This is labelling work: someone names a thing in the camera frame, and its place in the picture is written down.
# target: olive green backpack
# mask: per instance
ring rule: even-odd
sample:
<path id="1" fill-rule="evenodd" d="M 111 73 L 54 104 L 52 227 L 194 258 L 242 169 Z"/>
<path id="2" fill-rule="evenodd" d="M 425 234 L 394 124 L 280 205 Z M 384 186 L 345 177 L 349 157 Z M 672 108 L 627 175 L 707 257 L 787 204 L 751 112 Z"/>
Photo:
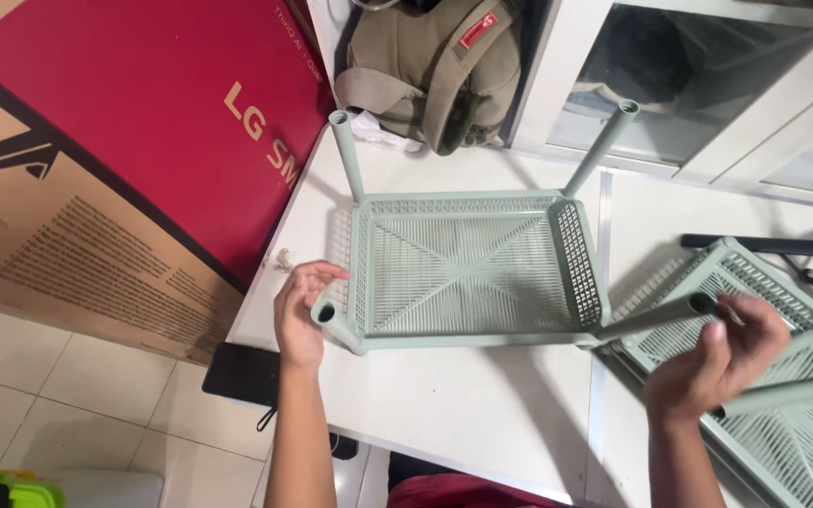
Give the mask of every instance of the olive green backpack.
<path id="1" fill-rule="evenodd" d="M 342 107 L 370 111 L 439 156 L 490 143 L 519 82 L 521 30 L 518 0 L 363 11 L 334 91 Z"/>

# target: table surface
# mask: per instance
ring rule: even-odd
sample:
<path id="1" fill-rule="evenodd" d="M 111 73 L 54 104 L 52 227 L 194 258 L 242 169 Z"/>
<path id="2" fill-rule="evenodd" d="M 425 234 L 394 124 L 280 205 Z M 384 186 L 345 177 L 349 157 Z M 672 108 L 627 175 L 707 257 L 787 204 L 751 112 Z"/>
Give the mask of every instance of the table surface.
<path id="1" fill-rule="evenodd" d="M 496 149 L 439 157 L 357 143 L 368 193 L 562 188 L 574 165 Z M 691 254 L 685 232 L 813 238 L 813 206 L 642 175 L 596 173 L 576 196 L 614 308 Z M 306 163 L 228 341 L 277 351 L 271 302 L 291 264 L 346 267 L 352 199 L 330 129 Z M 635 387 L 573 346 L 378 350 L 326 341 L 326 418 L 369 444 L 577 505 L 649 506 L 647 422 Z M 730 506 L 751 505 L 736 482 Z"/>

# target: green plastic container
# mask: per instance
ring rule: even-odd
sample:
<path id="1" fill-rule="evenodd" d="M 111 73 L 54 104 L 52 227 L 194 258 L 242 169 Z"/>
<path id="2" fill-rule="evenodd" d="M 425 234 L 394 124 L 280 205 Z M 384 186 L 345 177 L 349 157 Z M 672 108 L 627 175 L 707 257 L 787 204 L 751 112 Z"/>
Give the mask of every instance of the green plastic container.
<path id="1" fill-rule="evenodd" d="M 64 508 L 62 490 L 29 471 L 0 470 L 0 484 L 8 485 L 12 508 Z"/>

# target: backpack label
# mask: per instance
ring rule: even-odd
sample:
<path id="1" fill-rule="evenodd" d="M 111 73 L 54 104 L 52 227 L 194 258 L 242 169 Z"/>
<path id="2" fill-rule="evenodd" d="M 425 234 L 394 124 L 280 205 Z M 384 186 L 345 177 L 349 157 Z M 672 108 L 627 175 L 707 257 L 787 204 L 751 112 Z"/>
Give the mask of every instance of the backpack label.
<path id="1" fill-rule="evenodd" d="M 497 22 L 498 18 L 494 16 L 494 13 L 488 13 L 482 16 L 479 21 L 475 22 L 475 24 L 469 27 L 466 33 L 463 34 L 463 37 L 460 38 L 460 45 L 468 50 L 485 31 L 494 26 Z"/>

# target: human hand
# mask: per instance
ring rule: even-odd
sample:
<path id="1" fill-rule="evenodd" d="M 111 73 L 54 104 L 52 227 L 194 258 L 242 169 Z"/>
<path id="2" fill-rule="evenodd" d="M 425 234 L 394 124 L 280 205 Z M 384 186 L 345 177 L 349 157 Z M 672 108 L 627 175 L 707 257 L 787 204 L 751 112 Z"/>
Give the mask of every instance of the human hand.
<path id="1" fill-rule="evenodd" d="M 652 426 L 697 422 L 739 395 L 789 345 L 789 328 L 761 298 L 723 295 L 719 303 L 721 321 L 702 327 L 693 350 L 661 364 L 645 383 Z"/>
<path id="2" fill-rule="evenodd" d="M 324 345 L 322 328 L 309 315 L 322 289 L 350 273 L 328 261 L 312 261 L 296 268 L 275 297 L 275 337 L 281 350 L 281 364 L 319 370 Z"/>

